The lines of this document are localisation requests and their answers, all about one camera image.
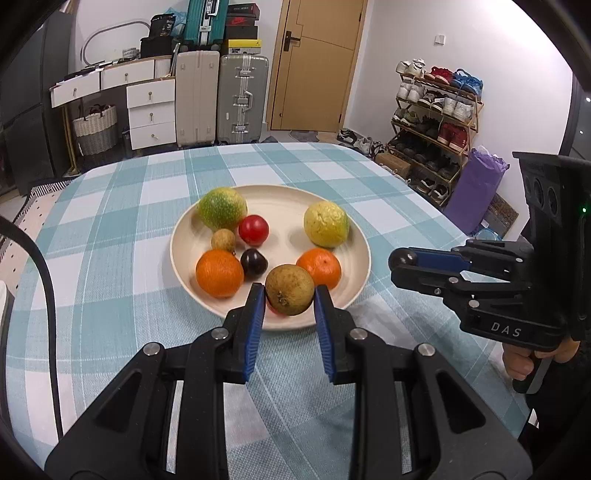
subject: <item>silver suitcase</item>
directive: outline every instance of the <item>silver suitcase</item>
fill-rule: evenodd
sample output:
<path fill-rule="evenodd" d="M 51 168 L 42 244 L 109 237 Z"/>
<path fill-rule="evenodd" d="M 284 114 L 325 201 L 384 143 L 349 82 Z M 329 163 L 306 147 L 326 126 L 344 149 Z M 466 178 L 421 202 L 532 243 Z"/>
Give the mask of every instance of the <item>silver suitcase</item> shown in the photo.
<path fill-rule="evenodd" d="M 178 54 L 175 119 L 179 147 L 215 142 L 219 63 L 217 51 Z"/>
<path fill-rule="evenodd" d="M 261 136 L 269 60 L 259 55 L 224 55 L 217 94 L 217 140 L 256 142 Z"/>

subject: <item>human hand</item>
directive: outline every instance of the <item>human hand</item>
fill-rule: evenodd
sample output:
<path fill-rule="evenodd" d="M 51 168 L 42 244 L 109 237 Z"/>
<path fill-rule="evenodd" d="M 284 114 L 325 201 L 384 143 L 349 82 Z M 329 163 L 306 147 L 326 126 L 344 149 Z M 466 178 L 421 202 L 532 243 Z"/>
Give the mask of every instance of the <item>human hand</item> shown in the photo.
<path fill-rule="evenodd" d="M 558 363 L 568 362 L 579 349 L 579 343 L 566 337 L 558 348 L 552 352 L 536 352 L 537 358 L 554 357 Z M 515 380 L 525 380 L 534 370 L 534 362 L 530 358 L 532 350 L 503 343 L 503 364 L 507 374 Z"/>

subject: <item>teal suitcase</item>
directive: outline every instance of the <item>teal suitcase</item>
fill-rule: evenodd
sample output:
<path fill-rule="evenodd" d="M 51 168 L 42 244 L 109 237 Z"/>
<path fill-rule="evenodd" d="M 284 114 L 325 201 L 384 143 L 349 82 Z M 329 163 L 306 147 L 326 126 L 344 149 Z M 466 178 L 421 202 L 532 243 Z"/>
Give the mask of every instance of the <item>teal suitcase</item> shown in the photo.
<path fill-rule="evenodd" d="M 229 0 L 190 0 L 187 23 L 184 29 L 185 43 L 196 47 L 221 44 Z"/>

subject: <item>plate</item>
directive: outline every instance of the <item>plate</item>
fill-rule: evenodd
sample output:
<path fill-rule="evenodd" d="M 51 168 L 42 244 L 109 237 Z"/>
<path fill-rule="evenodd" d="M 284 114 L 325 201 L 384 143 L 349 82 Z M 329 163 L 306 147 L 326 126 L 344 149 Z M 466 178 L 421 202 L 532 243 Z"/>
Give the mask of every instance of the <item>plate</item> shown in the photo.
<path fill-rule="evenodd" d="M 248 204 L 248 213 L 262 216 L 269 224 L 269 237 L 258 250 L 269 262 L 269 268 L 259 279 L 265 283 L 267 273 L 282 264 L 295 264 L 300 255 L 315 245 L 304 232 L 304 213 L 313 203 L 324 200 L 304 190 L 279 185 L 246 185 L 234 187 Z M 215 299 L 205 293 L 195 279 L 197 260 L 211 249 L 212 231 L 197 216 L 195 205 L 191 206 L 174 227 L 170 240 L 170 260 L 178 280 L 195 301 L 210 312 L 226 317 L 229 310 L 245 304 L 252 281 L 246 280 L 236 294 L 229 299 Z M 333 250 L 339 259 L 342 277 L 330 291 L 335 307 L 345 309 L 363 290 L 371 269 L 368 241 L 358 225 L 350 220 L 349 237 Z M 236 236 L 236 257 L 246 249 Z M 314 309 L 310 306 L 304 313 L 293 317 L 283 316 L 267 309 L 263 322 L 264 330 L 294 330 L 315 324 Z"/>

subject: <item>plaid tablecloth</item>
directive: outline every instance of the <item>plaid tablecloth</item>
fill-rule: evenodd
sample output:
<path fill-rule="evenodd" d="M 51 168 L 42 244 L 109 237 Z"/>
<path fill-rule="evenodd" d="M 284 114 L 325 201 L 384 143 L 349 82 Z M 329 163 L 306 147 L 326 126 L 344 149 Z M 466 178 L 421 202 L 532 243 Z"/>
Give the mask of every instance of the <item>plaid tablecloth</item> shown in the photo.
<path fill-rule="evenodd" d="M 440 299 L 395 288 L 396 247 L 449 249 L 464 235 L 439 211 L 362 155 L 330 144 L 231 145 L 175 151 L 96 168 L 61 194 L 41 230 L 56 291 L 64 428 L 147 342 L 172 347 L 220 325 L 179 285 L 168 244 L 180 215 L 218 186 L 285 184 L 341 205 L 365 233 L 372 271 L 350 308 L 388 343 L 432 343 L 517 434 L 524 400 L 502 373 L 501 347 L 460 331 Z M 57 436 L 41 281 L 29 260 L 18 286 L 7 352 L 17 439 L 43 464 Z M 248 385 L 227 385 L 233 479 L 346 478 L 353 388 L 324 375 L 314 329 L 264 333 Z"/>

